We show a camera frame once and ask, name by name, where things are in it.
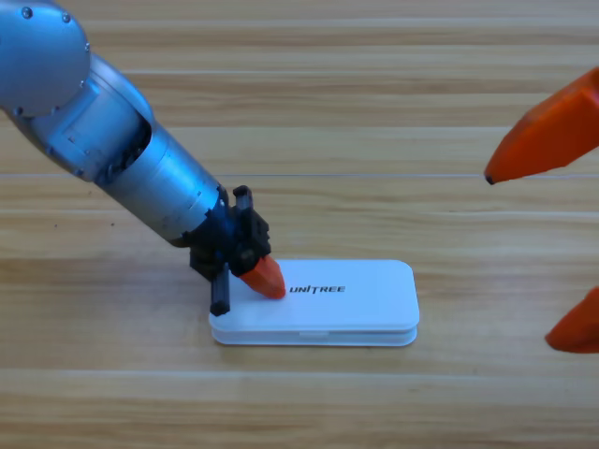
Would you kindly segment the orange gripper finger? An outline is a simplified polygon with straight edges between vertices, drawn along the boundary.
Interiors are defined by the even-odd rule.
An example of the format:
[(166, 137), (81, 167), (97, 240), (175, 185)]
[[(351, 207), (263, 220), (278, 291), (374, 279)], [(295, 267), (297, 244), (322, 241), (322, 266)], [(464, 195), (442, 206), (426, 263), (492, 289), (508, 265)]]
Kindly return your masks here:
[(485, 170), (493, 185), (566, 167), (598, 147), (598, 68), (529, 109)]
[(556, 351), (571, 354), (598, 353), (598, 287), (570, 310), (545, 336)]

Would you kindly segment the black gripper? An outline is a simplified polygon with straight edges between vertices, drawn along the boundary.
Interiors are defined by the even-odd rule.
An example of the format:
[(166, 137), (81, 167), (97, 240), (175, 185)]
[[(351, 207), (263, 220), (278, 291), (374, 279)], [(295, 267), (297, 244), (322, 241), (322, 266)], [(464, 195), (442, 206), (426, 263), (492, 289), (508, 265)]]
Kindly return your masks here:
[(254, 209), (252, 191), (242, 185), (233, 190), (235, 204), (217, 189), (215, 206), (204, 222), (183, 234), (190, 249), (190, 267), (211, 283), (210, 312), (230, 311), (229, 277), (245, 282), (263, 297), (285, 296), (285, 280), (279, 264), (270, 256), (269, 225)]

